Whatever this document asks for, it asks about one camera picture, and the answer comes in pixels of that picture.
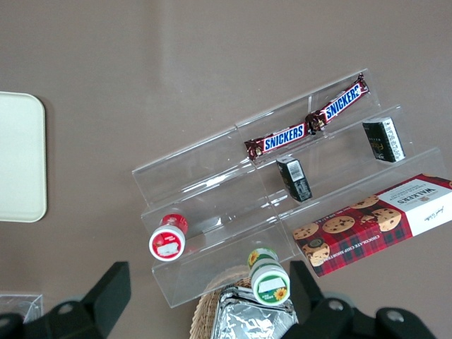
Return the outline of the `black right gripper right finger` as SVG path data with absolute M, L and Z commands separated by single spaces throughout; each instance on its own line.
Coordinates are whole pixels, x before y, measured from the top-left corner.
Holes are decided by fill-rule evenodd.
M 298 323 L 283 338 L 434 338 L 414 313 L 384 307 L 374 318 L 337 297 L 325 297 L 302 261 L 290 263 L 290 299 Z

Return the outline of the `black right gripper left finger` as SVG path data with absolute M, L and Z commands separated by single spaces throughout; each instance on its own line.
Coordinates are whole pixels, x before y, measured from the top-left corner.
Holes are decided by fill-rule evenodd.
M 80 301 L 62 302 L 28 323 L 20 314 L 2 314 L 1 337 L 107 338 L 130 299 L 129 263 L 117 261 Z

